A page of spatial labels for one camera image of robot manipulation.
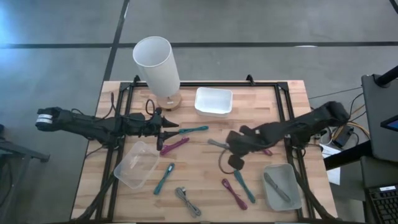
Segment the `gray floor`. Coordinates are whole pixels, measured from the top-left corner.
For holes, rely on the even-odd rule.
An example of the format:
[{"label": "gray floor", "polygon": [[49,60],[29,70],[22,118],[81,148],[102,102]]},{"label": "gray floor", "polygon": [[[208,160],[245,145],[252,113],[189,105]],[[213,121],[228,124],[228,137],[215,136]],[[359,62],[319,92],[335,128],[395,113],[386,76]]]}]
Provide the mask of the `gray floor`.
[{"label": "gray floor", "polygon": [[[0,0],[0,44],[112,43],[123,0]],[[398,40],[389,1],[131,0],[120,42],[161,35],[171,42],[363,42]],[[68,220],[87,140],[43,133],[38,108],[94,114],[110,49],[0,49],[0,123],[11,141],[51,154],[34,161],[13,223]],[[138,74],[131,49],[118,49],[111,80]],[[308,97],[360,86],[360,77],[397,65],[398,47],[174,49],[181,80],[305,80]],[[349,109],[361,90],[310,100]],[[356,102],[360,106],[363,100]],[[367,126],[363,116],[358,123]],[[333,186],[339,217],[363,221],[361,203]]]}]

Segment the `white square bowl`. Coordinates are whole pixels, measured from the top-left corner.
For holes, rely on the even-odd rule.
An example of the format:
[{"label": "white square bowl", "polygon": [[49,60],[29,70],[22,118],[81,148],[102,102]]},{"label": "white square bowl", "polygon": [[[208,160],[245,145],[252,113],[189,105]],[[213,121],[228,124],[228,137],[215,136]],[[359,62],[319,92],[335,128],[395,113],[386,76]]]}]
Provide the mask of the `white square bowl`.
[{"label": "white square bowl", "polygon": [[232,110],[232,91],[199,87],[195,109],[199,115],[226,118]]}]

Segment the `gray tray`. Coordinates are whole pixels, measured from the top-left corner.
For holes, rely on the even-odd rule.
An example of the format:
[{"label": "gray tray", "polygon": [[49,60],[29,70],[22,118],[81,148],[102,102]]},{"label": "gray tray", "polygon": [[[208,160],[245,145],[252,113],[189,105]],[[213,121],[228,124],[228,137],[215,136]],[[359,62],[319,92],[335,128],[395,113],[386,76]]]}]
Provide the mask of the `gray tray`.
[{"label": "gray tray", "polygon": [[302,207],[299,188],[297,187],[296,178],[294,176],[293,167],[290,164],[269,165],[264,168],[272,180],[283,190],[289,197],[291,202],[284,201],[279,194],[264,180],[261,174],[266,202],[271,209],[275,211],[294,210]]}]

